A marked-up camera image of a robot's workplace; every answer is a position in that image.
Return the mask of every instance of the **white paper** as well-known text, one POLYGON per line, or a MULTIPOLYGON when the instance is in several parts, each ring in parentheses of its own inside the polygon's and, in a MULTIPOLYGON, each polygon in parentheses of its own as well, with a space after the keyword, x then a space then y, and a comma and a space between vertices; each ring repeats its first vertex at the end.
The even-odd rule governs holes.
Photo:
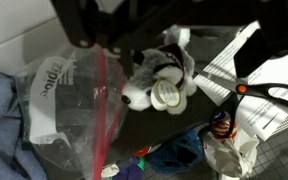
MULTIPOLYGON (((222 76, 229 80, 235 80, 234 55, 243 46, 247 38, 258 28, 259 25, 257 22, 247 26, 209 65, 204 68, 204 71, 222 76)), ((194 78, 194 82, 217 106, 221 105, 230 93, 229 90, 201 75, 197 75, 194 78)))
MULTIPOLYGON (((247 38, 259 28, 254 22, 246 27, 211 63, 204 71, 222 76, 229 80, 235 80, 235 67, 233 57, 246 42, 247 38)), ((269 60, 260 66, 247 78, 248 84, 260 83, 286 83, 288 84, 288 56, 276 60, 269 60)), ((222 104, 228 94, 228 90, 204 78, 201 75, 195 77, 194 82, 216 104, 222 104)), ((275 97, 283 97, 288 100, 288 91, 274 89, 275 97)), ((240 126, 250 135, 257 134, 261 139, 268 139, 277 127, 288 116, 288 108, 281 105, 273 105, 262 98, 245 96, 236 112, 236 120, 240 126)))
POLYGON ((30 141, 33 144, 51 144, 63 139, 64 133, 57 133, 55 118, 55 89, 57 81, 67 71, 71 60, 49 57, 39 67, 30 91, 29 114, 31 119, 30 141))
MULTIPOLYGON (((248 84, 285 83, 288 84, 288 55, 269 60, 249 76, 248 84)), ((288 100, 288 91, 274 90, 274 96, 288 100)), ((288 108, 276 105, 262 98, 245 96, 241 101, 236 119, 249 134, 257 134, 267 140, 288 116, 288 108)))

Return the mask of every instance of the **black object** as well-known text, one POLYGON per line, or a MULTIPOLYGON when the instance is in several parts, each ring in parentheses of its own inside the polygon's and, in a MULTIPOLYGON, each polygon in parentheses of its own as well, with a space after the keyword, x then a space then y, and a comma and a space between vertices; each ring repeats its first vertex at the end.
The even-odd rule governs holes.
POLYGON ((241 95, 248 95, 248 96, 255 96, 260 98, 265 98, 273 103, 282 104, 288 107, 288 100, 282 98, 276 98, 270 95, 269 90, 272 88, 283 88, 288 90, 287 84, 280 84, 280 83, 267 83, 267 84, 257 84, 257 85, 238 85, 236 87, 236 91, 238 94, 241 95), (243 86, 246 87, 244 92, 239 90, 239 87, 243 86))
POLYGON ((288 84, 265 83, 265 84, 256 84, 256 85, 246 85, 246 84, 240 84, 238 82, 225 79, 223 77, 214 75, 212 73, 202 71, 198 68, 196 68, 195 71, 199 73, 200 75, 204 76, 205 78, 224 87, 225 89, 228 89, 237 94, 264 98, 269 101, 272 101, 273 103, 282 104, 288 107, 288 100, 285 100, 282 98, 276 98, 270 94, 270 90, 272 90, 273 88, 278 88, 278 89, 282 88, 288 91, 288 84))
POLYGON ((99 11, 95 0, 51 1, 69 40, 77 47, 98 43, 111 50, 142 50, 173 24, 198 29, 258 20, 260 33, 253 34, 258 38, 251 37, 252 43, 239 52, 245 55, 235 57, 237 76, 247 76, 270 56, 288 54, 288 0, 125 0, 112 14, 99 11), (266 46, 265 51, 254 52, 260 46, 266 46), (247 56, 253 53, 256 59, 247 56))
POLYGON ((121 100, 122 100, 122 102, 124 103, 124 104, 131 104, 131 100, 130 100, 130 98, 128 98, 127 96, 122 96, 121 97, 121 100))

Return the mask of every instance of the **stuffed animal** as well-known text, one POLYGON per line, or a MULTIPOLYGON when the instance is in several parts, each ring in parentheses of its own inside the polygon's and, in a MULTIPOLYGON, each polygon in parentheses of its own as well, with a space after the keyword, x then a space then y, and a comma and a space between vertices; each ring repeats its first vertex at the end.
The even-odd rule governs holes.
POLYGON ((134 75, 122 96, 129 108, 142 111, 153 105, 170 114, 185 110, 186 96, 196 91, 192 78, 195 62, 184 49, 189 39, 189 29, 172 26, 166 30, 164 46, 134 53, 134 75))

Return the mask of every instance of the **toy ear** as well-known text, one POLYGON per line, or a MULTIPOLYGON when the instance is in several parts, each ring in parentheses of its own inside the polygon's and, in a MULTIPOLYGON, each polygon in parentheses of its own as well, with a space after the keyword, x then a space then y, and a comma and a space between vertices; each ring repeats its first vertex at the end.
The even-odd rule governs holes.
POLYGON ((134 63, 136 63, 138 65, 142 65, 145 57, 144 57, 142 52, 135 51, 132 58, 133 58, 134 63))
POLYGON ((157 78, 165 78, 177 84, 183 77, 183 71, 177 66, 167 66, 156 73, 157 78))

